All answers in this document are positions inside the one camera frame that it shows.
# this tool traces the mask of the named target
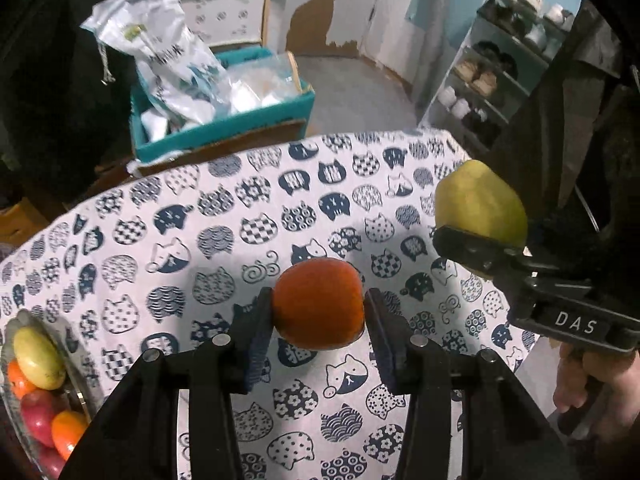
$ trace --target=human hand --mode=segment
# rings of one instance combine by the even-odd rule
[[[600,420],[592,427],[601,442],[615,442],[628,435],[640,413],[640,357],[585,352],[581,359],[571,355],[573,346],[562,343],[554,404],[561,413],[580,408],[587,400],[587,377],[608,384],[609,401]]]

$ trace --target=red apple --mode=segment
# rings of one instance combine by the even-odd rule
[[[65,466],[64,459],[55,449],[50,447],[42,447],[38,456],[38,462],[49,476],[58,480],[62,468]]]
[[[20,401],[20,412],[29,433],[47,447],[54,447],[51,421],[63,410],[59,398],[47,390],[35,390]]]

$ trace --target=tablecloth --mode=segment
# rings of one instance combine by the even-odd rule
[[[122,185],[2,263],[0,326],[28,308],[54,327],[100,405],[145,349],[196,347],[249,311],[287,267],[329,256],[384,291],[416,332],[451,351],[495,349],[515,369],[535,336],[508,325],[508,305],[490,282],[431,243],[434,188],[467,159],[441,130],[339,134]],[[462,453],[459,401],[454,392],[451,478]],[[247,480],[380,480],[395,471],[408,398],[381,384],[366,332],[327,352],[274,332],[260,382],[232,405]],[[287,453],[287,442],[303,451]]]

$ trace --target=bowl of fruit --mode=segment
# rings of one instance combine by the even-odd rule
[[[6,326],[0,350],[0,392],[25,453],[56,480],[95,415],[82,376],[54,330],[27,310]]]

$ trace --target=fruit bowl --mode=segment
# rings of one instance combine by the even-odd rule
[[[7,323],[4,344],[0,349],[0,396],[4,402],[6,412],[14,427],[24,452],[36,466],[43,478],[54,480],[42,460],[50,460],[48,457],[55,454],[55,450],[47,448],[39,443],[28,431],[20,412],[20,400],[14,394],[7,373],[8,364],[15,359],[14,335],[24,326],[30,326],[46,336],[55,346],[62,357],[66,370],[66,379],[62,386],[51,391],[66,410],[81,413],[90,422],[95,415],[95,405],[89,395],[86,381],[78,373],[74,365],[66,356],[65,346],[60,341],[58,334],[53,329],[48,329],[39,319],[32,316],[28,310],[20,310],[16,317]]]

